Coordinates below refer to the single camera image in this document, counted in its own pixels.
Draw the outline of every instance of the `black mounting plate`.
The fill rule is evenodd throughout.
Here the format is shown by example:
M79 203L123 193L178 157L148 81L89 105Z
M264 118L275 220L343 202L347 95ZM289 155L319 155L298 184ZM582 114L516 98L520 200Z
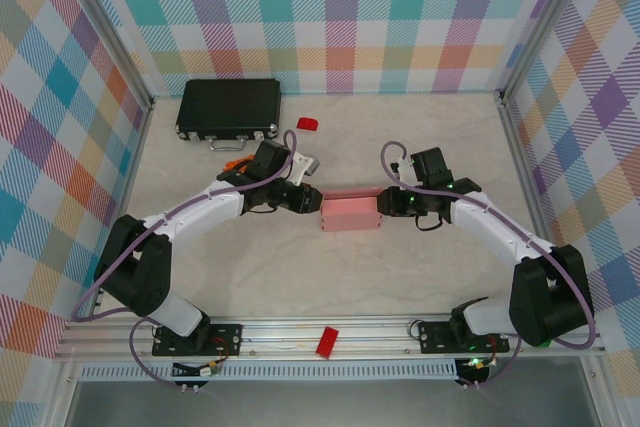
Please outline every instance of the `black mounting plate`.
M195 350L190 342L186 342L184 337L166 327L158 327L154 331L153 348L151 355L154 357L225 357L227 352L224 344L206 342L202 349ZM219 337L226 342L229 347L229 357L237 357L240 354L242 344L241 324L211 324L209 326L209 339Z
M496 352L509 352L509 341L501 339L498 334L488 334L479 337L472 348L461 348L449 322L419 322L418 338L420 339L420 352L423 354L492 354L493 344L489 339L493 339L496 344Z

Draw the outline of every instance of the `white floor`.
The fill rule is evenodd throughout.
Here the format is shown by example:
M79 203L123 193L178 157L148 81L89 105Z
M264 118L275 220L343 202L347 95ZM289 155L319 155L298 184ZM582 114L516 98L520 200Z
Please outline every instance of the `white floor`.
M255 150L251 142L243 155L213 153L205 142L178 139L179 104L163 99L156 106L129 203L133 216L180 203L226 162ZM296 133L300 152L321 161L308 179L321 190L390 185L379 162L387 140L405 143L410 153L439 146L455 178L470 177L531 226L489 94L283 97L281 132L301 116L320 122L317 132ZM413 219L384 218L377 231L323 233L319 214L281 209L244 215L177 252L172 287L212 316L442 313L507 289L506 274L450 225L422 233Z

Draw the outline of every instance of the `black case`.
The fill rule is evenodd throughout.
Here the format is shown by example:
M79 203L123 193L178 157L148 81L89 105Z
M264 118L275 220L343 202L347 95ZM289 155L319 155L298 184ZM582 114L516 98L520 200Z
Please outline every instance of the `black case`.
M275 79L190 80L176 132L184 140L263 140L278 135L280 82Z

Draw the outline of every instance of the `red block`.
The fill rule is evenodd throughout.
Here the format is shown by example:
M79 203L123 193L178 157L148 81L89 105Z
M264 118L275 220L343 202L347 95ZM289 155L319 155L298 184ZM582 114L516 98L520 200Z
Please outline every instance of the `red block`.
M318 121L309 117L300 117L297 127L303 130L318 130Z
M325 327L322 338L320 339L320 343L318 344L318 348L316 349L316 354L318 354L320 357L328 359L331 355L331 351L333 350L333 346L335 345L337 338L338 331L336 329Z

